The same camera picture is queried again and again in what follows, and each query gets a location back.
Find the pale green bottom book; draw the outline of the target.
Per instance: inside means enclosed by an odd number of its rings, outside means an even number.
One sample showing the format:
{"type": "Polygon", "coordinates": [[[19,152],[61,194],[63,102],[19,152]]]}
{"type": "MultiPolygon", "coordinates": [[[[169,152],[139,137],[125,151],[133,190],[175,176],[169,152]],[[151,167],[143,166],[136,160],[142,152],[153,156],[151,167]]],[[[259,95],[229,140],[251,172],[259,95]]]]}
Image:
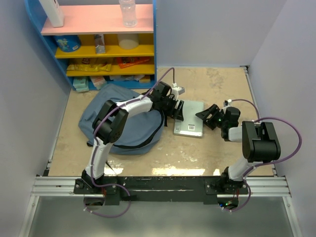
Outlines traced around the pale green bottom book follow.
{"type": "Polygon", "coordinates": [[[203,121],[196,116],[196,113],[202,112],[203,107],[203,102],[185,100],[183,105],[184,120],[175,120],[173,134],[201,138],[203,121]]]}

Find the blue grey backpack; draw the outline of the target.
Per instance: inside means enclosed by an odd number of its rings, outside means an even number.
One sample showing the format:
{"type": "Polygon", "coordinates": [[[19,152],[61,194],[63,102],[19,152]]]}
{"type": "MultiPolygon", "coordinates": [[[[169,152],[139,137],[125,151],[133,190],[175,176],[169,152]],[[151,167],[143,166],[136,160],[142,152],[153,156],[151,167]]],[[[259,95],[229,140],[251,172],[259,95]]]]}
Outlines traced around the blue grey backpack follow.
{"type": "MultiPolygon", "coordinates": [[[[111,100],[123,102],[135,99],[140,94],[121,86],[108,84],[104,86],[86,107],[79,120],[79,128],[93,145],[94,130],[104,118],[104,104],[111,100]]],[[[123,115],[123,109],[115,111],[99,128],[97,136],[101,137],[106,124],[115,122],[114,132],[120,131],[121,136],[110,149],[115,155],[143,155],[148,153],[161,139],[165,118],[162,111],[151,110],[134,116],[123,115]]]]}

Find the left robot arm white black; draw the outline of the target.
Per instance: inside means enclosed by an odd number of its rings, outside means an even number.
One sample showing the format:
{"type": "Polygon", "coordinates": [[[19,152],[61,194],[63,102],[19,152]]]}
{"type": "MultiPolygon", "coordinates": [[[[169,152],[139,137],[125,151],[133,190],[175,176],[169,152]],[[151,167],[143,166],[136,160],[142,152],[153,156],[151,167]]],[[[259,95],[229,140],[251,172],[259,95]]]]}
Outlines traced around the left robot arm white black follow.
{"type": "Polygon", "coordinates": [[[183,120],[185,89],[159,82],[144,94],[108,84],[84,110],[79,128],[93,147],[90,161],[81,175],[92,194],[105,185],[104,168],[108,155],[143,155],[160,140],[167,119],[183,120]]]}

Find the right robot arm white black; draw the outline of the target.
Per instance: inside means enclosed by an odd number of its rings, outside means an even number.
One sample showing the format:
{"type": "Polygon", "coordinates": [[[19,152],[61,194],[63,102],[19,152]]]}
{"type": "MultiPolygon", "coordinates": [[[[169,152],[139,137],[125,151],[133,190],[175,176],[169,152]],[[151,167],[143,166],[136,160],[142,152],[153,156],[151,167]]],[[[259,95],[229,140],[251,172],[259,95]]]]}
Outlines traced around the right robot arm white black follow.
{"type": "Polygon", "coordinates": [[[242,188],[256,165],[267,164],[280,157],[280,144],[271,122],[243,121],[239,124],[238,108],[226,106],[220,109],[216,104],[196,113],[196,117],[212,130],[221,129],[221,137],[225,141],[242,144],[241,158],[226,167],[219,179],[209,184],[218,193],[231,194],[242,188]]]}

